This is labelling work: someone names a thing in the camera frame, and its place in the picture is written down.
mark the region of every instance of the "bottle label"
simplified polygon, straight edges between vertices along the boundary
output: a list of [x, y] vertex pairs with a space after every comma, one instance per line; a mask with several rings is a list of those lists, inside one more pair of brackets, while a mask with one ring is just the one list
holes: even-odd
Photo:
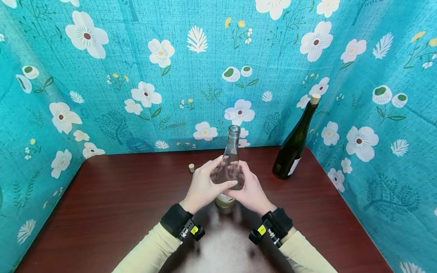
[[231, 203], [234, 201], [234, 198], [229, 197], [229, 196], [224, 195], [224, 194], [219, 194], [217, 196], [217, 199], [219, 199], [221, 202], [224, 202], [224, 203]]
[[299, 158], [299, 159], [296, 159], [296, 160], [293, 162], [293, 166], [291, 166], [291, 169], [290, 169], [290, 171], [288, 172], [288, 175], [291, 175], [291, 174], [295, 171], [295, 169], [296, 169], [296, 167], [297, 167], [299, 161], [300, 161], [300, 158]]

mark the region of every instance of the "wooden table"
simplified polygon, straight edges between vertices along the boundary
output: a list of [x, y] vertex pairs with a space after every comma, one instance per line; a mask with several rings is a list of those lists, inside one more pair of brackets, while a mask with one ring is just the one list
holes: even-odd
[[[326, 176], [305, 150], [290, 180], [271, 172], [278, 147], [240, 149], [272, 203], [283, 207], [295, 227], [338, 270], [392, 272]], [[201, 166], [222, 150], [95, 156], [85, 161], [24, 257], [17, 272], [111, 272], [123, 257], [181, 201], [190, 186], [188, 164]], [[219, 215], [214, 204], [196, 214], [206, 235], [191, 238], [161, 272], [292, 272], [264, 238], [260, 246], [249, 231], [260, 223], [237, 207]]]

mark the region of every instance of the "fabric backdrop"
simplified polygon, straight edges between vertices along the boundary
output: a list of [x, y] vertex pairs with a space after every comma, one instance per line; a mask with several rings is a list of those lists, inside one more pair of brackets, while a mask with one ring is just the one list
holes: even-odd
[[333, 185], [395, 272], [435, 271], [436, 12], [430, 0], [1, 0], [0, 271], [85, 159], [223, 148], [231, 124], [241, 148], [277, 145], [314, 93], [308, 145]]

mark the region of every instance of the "wrist strap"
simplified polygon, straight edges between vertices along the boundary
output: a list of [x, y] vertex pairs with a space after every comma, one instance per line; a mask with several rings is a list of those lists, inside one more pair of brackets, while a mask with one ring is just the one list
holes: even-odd
[[196, 241], [205, 234], [203, 227], [193, 222], [193, 215], [185, 211], [179, 204], [174, 204], [161, 218], [161, 225], [180, 243], [188, 233], [191, 233]]
[[250, 232], [249, 239], [255, 245], [258, 245], [264, 234], [268, 233], [273, 243], [277, 247], [281, 247], [281, 239], [293, 227], [293, 220], [287, 216], [283, 208], [277, 208], [274, 212], [267, 212], [261, 220], [263, 222], [262, 225]]

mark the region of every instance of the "sleeve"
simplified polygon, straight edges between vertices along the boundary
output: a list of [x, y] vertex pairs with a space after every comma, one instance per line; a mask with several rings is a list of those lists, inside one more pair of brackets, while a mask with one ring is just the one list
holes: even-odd
[[296, 232], [279, 248], [295, 273], [337, 273], [328, 261]]
[[158, 223], [113, 273], [157, 273], [179, 246], [179, 241]]

